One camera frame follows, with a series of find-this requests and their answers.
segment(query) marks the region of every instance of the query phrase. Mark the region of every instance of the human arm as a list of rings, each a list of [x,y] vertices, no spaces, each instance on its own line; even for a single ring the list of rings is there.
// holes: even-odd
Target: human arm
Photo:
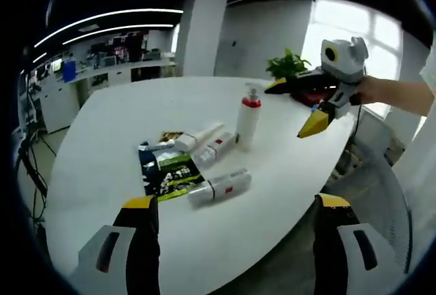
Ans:
[[[365,76],[357,88],[363,104],[381,102],[426,116],[435,100],[425,82],[400,82]]]

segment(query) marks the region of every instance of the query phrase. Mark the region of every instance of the white table surface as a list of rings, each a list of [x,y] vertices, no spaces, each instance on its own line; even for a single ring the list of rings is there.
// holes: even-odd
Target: white table surface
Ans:
[[[122,69],[135,69],[135,68],[148,68],[148,67],[165,67],[169,65],[176,65],[175,62],[170,61],[169,59],[160,59],[160,60],[149,60],[149,61],[138,61],[138,62],[127,62],[120,63],[118,65],[111,65],[110,67],[103,67],[99,69],[91,69],[85,70],[84,72],[80,72],[76,75],[76,78],[69,81],[68,84],[72,84],[74,82],[79,82],[81,80],[91,78],[94,76],[107,74],[112,70],[122,70]]]
[[[78,252],[122,205],[143,196],[137,148],[163,130],[222,121],[234,131],[245,83],[227,77],[163,78],[96,91],[57,153],[46,209],[54,267],[69,275]],[[187,196],[159,203],[161,293],[207,294],[265,256],[295,226],[323,187],[352,131],[354,116],[296,137],[310,110],[288,95],[262,94],[253,150],[232,151],[206,178],[248,168],[250,189],[194,210]]]

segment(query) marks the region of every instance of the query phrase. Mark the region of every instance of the red object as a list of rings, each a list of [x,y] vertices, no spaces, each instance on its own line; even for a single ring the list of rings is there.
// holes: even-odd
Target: red object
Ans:
[[[248,97],[243,98],[243,104],[245,106],[248,106],[250,108],[259,108],[262,104],[260,103],[260,100],[251,101]]]
[[[336,89],[323,89],[319,91],[311,91],[308,93],[293,93],[291,97],[296,101],[312,108],[314,105],[319,104],[321,100],[330,99]]]

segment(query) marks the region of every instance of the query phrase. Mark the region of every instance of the white cabinet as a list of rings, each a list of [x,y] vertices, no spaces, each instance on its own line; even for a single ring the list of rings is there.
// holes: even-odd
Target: white cabinet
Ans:
[[[129,68],[117,69],[114,67],[108,72],[109,86],[128,84],[131,82],[131,70]]]
[[[71,84],[59,84],[40,101],[47,133],[70,126],[79,112],[76,88]]]

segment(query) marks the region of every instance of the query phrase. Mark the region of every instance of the green plant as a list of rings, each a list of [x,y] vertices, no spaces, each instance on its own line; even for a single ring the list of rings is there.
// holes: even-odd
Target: green plant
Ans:
[[[282,77],[295,78],[298,72],[306,72],[307,68],[305,63],[310,65],[307,60],[302,60],[299,55],[295,55],[289,48],[285,49],[285,56],[283,58],[274,58],[268,60],[267,72],[275,79]]]

